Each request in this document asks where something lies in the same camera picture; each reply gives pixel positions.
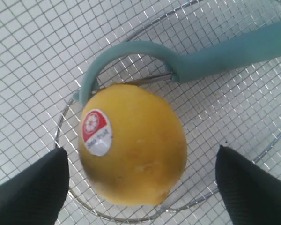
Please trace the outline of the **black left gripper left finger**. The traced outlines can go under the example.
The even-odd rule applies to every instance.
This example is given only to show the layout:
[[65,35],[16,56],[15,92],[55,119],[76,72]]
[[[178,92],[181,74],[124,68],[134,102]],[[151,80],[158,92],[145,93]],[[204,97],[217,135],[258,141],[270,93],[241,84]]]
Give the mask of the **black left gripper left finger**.
[[0,185],[0,225],[53,225],[69,189],[69,165],[55,148]]

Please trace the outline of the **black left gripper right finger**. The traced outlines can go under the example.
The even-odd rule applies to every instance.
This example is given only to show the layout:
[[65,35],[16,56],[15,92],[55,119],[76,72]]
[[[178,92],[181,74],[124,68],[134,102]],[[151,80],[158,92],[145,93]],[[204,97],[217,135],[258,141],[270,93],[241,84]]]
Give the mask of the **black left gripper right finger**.
[[222,145],[215,178],[232,224],[281,225],[281,180]]

